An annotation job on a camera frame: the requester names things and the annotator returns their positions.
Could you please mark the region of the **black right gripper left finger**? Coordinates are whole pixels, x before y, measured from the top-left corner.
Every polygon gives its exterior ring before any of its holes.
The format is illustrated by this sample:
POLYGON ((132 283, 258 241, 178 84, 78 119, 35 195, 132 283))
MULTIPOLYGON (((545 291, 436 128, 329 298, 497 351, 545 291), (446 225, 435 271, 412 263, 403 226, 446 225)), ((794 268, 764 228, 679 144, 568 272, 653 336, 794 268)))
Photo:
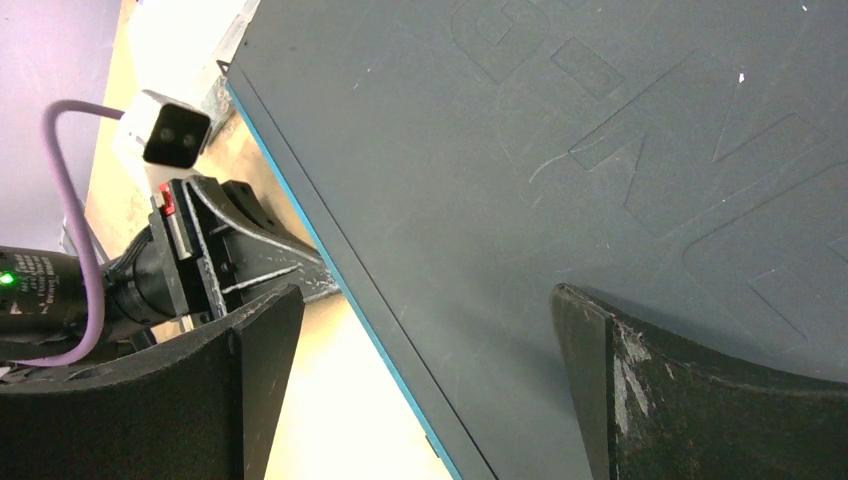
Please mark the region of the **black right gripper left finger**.
POLYGON ((305 303, 278 286, 110 362, 1 388, 5 479, 261 479, 305 303))

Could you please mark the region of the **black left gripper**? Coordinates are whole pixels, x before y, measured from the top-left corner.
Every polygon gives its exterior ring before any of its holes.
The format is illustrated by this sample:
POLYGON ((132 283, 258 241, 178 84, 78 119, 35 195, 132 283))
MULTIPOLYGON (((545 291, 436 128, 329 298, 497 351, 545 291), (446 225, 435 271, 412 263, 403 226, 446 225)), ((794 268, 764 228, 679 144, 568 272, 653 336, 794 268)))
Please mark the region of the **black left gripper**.
POLYGON ((245 182, 193 175, 164 183, 155 207, 122 255, 105 263, 105 322, 158 325, 182 316, 206 323, 278 284, 297 286, 306 303, 341 291, 320 254, 288 233, 245 182), (221 252, 206 236, 212 221, 247 238, 221 252))

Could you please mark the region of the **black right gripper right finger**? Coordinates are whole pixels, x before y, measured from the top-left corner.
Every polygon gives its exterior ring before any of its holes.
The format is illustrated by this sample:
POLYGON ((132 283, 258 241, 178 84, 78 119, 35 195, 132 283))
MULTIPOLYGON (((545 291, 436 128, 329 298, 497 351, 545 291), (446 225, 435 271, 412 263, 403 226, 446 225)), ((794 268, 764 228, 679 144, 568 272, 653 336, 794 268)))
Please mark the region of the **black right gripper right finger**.
POLYGON ((751 363, 561 283, 552 323, 597 479, 843 479, 847 387, 751 363))

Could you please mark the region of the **dark grey network switch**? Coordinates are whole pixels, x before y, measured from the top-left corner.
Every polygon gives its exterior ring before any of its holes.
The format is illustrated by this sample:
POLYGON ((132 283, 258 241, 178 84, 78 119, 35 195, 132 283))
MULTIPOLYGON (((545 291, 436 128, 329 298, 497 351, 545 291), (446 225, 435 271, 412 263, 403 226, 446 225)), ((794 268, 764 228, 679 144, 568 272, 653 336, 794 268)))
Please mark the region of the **dark grey network switch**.
POLYGON ((569 284, 847 387, 843 1, 262 1, 237 107, 457 479, 597 479, 569 284))

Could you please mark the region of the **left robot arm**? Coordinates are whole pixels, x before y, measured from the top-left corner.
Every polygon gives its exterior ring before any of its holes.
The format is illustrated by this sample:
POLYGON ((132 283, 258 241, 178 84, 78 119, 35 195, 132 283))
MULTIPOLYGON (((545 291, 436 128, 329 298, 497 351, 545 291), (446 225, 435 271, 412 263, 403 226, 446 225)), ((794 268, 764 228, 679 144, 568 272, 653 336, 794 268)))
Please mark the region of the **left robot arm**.
MULTIPOLYGON (((320 254, 290 234, 240 181, 191 176, 163 183, 125 252, 101 268, 105 320, 98 346, 149 346, 152 329, 199 327, 262 296, 297 286, 306 302, 339 287, 320 254)), ((1 358, 49 357, 75 348, 87 323, 78 258, 1 251, 1 358)))

